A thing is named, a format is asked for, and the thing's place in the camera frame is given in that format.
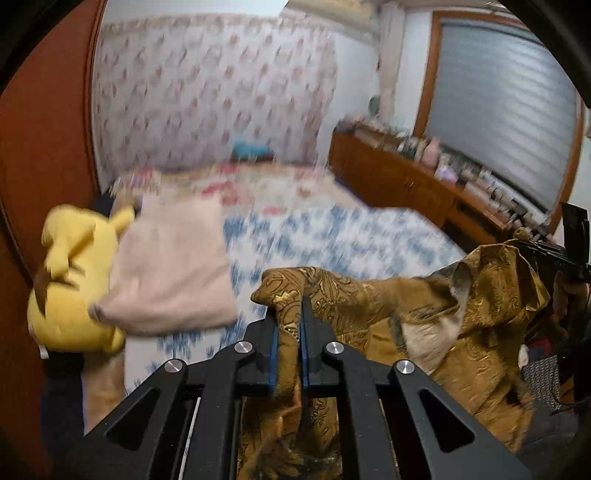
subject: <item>pikachu plush toy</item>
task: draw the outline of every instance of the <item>pikachu plush toy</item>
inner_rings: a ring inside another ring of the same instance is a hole
[[[47,257],[27,310],[29,330],[40,345],[57,352],[123,348],[123,332],[91,319],[87,309],[107,293],[118,235],[133,221],[132,207],[110,219],[70,205],[49,212],[41,236]]]

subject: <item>wooden cabinet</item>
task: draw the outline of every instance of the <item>wooden cabinet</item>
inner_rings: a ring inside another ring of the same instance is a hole
[[[426,174],[410,177],[407,182],[407,205],[441,228],[452,208],[453,194]]]
[[[406,207],[407,187],[412,173],[388,152],[368,155],[371,172],[365,202],[371,207]]]
[[[372,148],[354,135],[333,134],[329,165],[370,207],[413,209],[444,231],[445,226],[453,224],[477,245],[506,239],[504,224],[487,212],[481,201],[470,200],[462,189],[440,182],[421,165],[396,153]],[[463,240],[451,236],[457,243]]]

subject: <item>person's hand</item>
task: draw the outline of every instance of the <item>person's hand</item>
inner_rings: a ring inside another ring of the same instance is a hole
[[[559,327],[558,322],[566,317],[569,309],[583,312],[587,309],[589,301],[589,285],[583,282],[568,281],[562,272],[557,272],[554,277],[554,295],[552,298],[552,321]],[[564,336],[567,332],[560,328]]]

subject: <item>window blind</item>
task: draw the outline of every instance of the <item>window blind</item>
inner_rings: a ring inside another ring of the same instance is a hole
[[[474,20],[441,23],[427,135],[552,209],[574,137],[572,82],[528,31]]]

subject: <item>metal bolt head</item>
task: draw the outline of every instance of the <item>metal bolt head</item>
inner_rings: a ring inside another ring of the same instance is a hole
[[[328,353],[332,353],[333,355],[338,355],[345,351],[345,346],[340,342],[329,342],[324,347]]]
[[[414,372],[414,363],[410,360],[400,360],[396,364],[396,370],[404,375],[408,375]]]
[[[164,364],[164,369],[169,374],[175,374],[176,372],[180,372],[183,369],[183,363],[180,360],[173,358]]]
[[[234,345],[234,350],[238,353],[248,353],[252,350],[252,343],[243,340]]]

